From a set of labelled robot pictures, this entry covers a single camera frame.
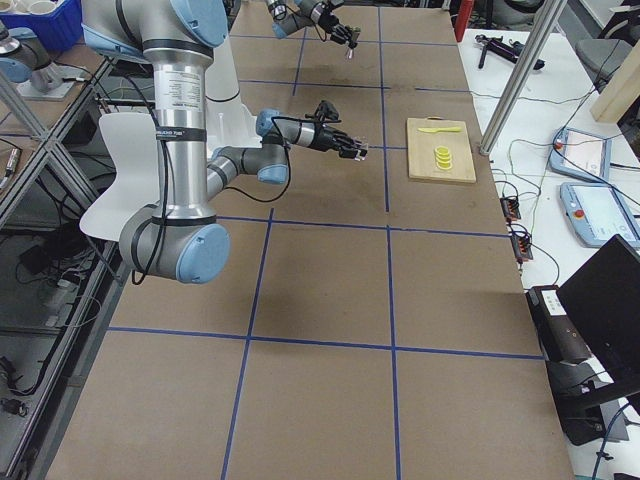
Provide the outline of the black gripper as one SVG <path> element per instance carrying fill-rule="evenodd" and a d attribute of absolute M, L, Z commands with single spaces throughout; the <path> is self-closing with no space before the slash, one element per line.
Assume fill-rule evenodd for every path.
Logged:
<path fill-rule="evenodd" d="M 316 126 L 312 140 L 312 149 L 321 152 L 334 150 L 340 158 L 354 160 L 354 149 L 368 149 L 368 142 L 353 137 L 330 126 Z"/>
<path fill-rule="evenodd" d="M 328 7 L 325 7 L 319 17 L 319 26 L 329 35 L 329 39 L 339 45 L 346 45 L 348 49 L 356 48 L 361 29 L 358 26 L 342 24 Z"/>

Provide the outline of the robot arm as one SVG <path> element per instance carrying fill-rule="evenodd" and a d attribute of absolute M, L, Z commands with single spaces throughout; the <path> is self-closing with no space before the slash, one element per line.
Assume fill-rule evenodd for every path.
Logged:
<path fill-rule="evenodd" d="M 144 112 L 100 121 L 116 176 L 80 222 L 84 234 L 117 243 L 134 283 L 214 279 L 230 237 L 212 198 L 241 175 L 286 185 L 291 146 L 366 156 L 361 141 L 337 128 L 327 101 L 303 118 L 248 110 L 221 1 L 86 1 L 82 27 L 96 53 L 153 69 Z"/>
<path fill-rule="evenodd" d="M 346 45 L 350 51 L 358 46 L 360 29 L 343 24 L 334 11 L 345 2 L 339 0 L 294 2 L 296 8 L 290 7 L 286 1 L 265 1 L 272 17 L 272 30 L 277 38 L 283 39 L 304 28 L 313 27 L 322 40 L 330 40 L 339 45 Z"/>

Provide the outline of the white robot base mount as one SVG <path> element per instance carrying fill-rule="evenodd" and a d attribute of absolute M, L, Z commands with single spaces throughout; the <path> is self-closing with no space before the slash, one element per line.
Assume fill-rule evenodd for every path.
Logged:
<path fill-rule="evenodd" d="M 205 71 L 207 163 L 223 147 L 259 151 L 262 138 L 255 132 L 256 117 L 244 105 L 230 38 L 213 50 L 214 61 Z"/>

